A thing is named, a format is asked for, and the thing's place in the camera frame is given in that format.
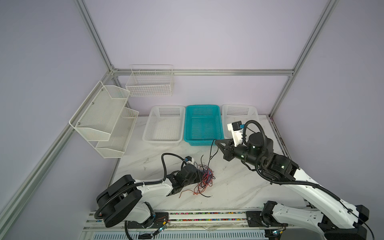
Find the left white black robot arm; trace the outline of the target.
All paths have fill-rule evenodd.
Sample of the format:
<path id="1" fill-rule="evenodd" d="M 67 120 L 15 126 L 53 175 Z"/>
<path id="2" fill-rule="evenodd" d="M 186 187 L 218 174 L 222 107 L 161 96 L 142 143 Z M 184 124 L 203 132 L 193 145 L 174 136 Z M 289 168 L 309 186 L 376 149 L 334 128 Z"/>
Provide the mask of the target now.
<path id="1" fill-rule="evenodd" d="M 168 174 L 165 156 L 180 159 L 181 169 Z M 98 209 L 94 213 L 94 219 L 104 221 L 107 228 L 124 222 L 125 234 L 131 240 L 128 231 L 129 222 L 149 228 L 157 219 L 155 211 L 148 202 L 149 199 L 178 194 L 184 187 L 198 184 L 203 180 L 203 171 L 190 156 L 182 158 L 173 153 L 163 153 L 161 161 L 164 171 L 161 179 L 139 181 L 131 175 L 125 175 L 99 194 L 96 198 Z"/>

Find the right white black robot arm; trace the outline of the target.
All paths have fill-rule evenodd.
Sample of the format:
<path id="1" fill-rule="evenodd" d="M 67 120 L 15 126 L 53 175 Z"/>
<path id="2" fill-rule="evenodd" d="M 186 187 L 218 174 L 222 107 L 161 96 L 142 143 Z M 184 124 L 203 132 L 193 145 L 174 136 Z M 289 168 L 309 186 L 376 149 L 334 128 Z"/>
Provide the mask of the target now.
<path id="1" fill-rule="evenodd" d="M 294 225 L 322 235 L 327 240 L 365 240 L 374 235 L 368 226 L 370 211 L 353 205 L 313 180 L 294 161 L 274 152 L 274 142 L 261 124 L 249 120 L 245 124 L 229 124 L 232 138 L 214 140 L 226 161 L 238 159 L 248 170 L 256 172 L 271 185 L 284 186 L 315 207 L 303 210 L 267 201 L 260 212 L 259 223 L 268 228 L 280 224 Z"/>

